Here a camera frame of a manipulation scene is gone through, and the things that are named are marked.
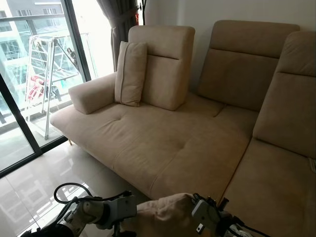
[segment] curtain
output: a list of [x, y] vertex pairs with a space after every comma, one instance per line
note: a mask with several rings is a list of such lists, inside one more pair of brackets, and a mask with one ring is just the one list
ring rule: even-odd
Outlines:
[[111, 45], [114, 71], [118, 67], [119, 45], [128, 42], [128, 31], [137, 25], [136, 0], [97, 0], [103, 13], [108, 18], [111, 29]]

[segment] sofa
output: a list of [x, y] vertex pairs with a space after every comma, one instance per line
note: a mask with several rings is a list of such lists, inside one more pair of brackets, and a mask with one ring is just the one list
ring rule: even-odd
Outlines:
[[298, 30], [216, 22], [193, 94], [194, 29], [133, 27], [129, 42], [148, 46], [140, 106], [114, 103], [114, 73], [71, 88], [73, 105], [51, 123], [152, 199], [225, 196], [228, 210], [249, 226], [272, 236], [310, 236], [315, 36]]

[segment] white tile floor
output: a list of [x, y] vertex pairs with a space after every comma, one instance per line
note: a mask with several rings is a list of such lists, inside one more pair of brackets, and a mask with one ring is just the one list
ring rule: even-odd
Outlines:
[[[145, 195], [117, 176], [76, 144], [68, 142], [0, 179], [0, 230], [3, 237], [16, 237], [53, 220], [62, 209], [53, 198], [55, 188], [66, 182], [85, 184], [93, 195], [109, 197], [131, 190], [139, 203]], [[67, 186], [60, 197], [82, 197], [82, 189]], [[87, 225], [82, 237], [105, 237], [95, 225]]]

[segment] white wall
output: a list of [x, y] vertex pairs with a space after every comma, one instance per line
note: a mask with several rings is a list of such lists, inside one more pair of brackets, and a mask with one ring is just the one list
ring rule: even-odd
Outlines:
[[213, 25], [218, 20], [292, 23], [316, 31], [316, 0], [147, 0], [147, 25], [196, 29], [191, 88], [201, 73]]

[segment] sofa armrest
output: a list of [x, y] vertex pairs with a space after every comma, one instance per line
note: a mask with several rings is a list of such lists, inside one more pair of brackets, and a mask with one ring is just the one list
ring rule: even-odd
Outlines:
[[116, 73], [101, 77], [69, 89], [76, 110], [90, 114], [114, 102]]

